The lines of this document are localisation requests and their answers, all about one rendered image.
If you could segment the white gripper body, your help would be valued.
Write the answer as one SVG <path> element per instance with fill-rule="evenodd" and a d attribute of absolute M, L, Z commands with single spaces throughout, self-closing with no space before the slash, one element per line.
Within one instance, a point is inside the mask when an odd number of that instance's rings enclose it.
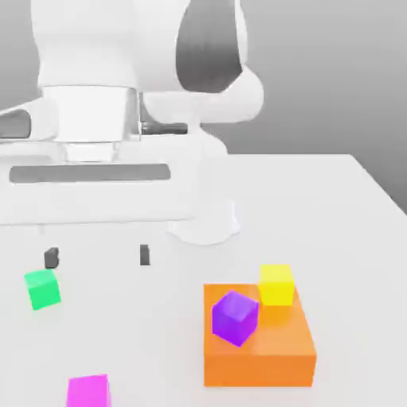
<path fill-rule="evenodd" d="M 67 163 L 51 141 L 0 144 L 0 225 L 119 223 L 195 216 L 200 143 L 124 141 L 112 163 Z"/>

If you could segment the small yellow cube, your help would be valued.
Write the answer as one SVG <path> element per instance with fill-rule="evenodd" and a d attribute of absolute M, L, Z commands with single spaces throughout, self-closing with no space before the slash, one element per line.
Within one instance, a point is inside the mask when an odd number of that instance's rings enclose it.
<path fill-rule="evenodd" d="M 289 265 L 261 265 L 259 293 L 264 306 L 291 306 L 294 291 L 295 283 Z"/>

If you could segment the small magenta cube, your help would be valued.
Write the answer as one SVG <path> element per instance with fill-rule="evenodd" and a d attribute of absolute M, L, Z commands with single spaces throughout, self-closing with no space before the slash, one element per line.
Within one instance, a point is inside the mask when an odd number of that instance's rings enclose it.
<path fill-rule="evenodd" d="M 111 407 L 108 375 L 70 378 L 66 407 Z"/>

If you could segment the small green cube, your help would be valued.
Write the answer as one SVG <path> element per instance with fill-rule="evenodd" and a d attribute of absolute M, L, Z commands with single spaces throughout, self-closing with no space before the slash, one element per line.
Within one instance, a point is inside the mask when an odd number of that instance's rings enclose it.
<path fill-rule="evenodd" d="M 26 273 L 24 279 L 34 311 L 60 303 L 60 289 L 52 269 Z"/>

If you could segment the large orange box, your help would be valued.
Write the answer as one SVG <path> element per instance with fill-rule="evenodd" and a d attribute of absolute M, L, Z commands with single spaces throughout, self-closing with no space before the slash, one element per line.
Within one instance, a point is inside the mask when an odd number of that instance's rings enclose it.
<path fill-rule="evenodd" d="M 260 307 L 257 330 L 241 346 L 211 331 L 211 310 L 234 290 L 259 301 L 254 284 L 203 286 L 203 384 L 206 387 L 307 387 L 312 384 L 316 349 L 300 302 L 289 307 Z"/>

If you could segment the small purple cube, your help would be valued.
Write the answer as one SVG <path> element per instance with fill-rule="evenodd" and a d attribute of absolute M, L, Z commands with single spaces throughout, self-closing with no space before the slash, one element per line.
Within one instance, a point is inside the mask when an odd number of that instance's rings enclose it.
<path fill-rule="evenodd" d="M 211 331 L 228 343 L 241 347 L 258 326 L 259 302 L 230 291 L 211 309 Z"/>

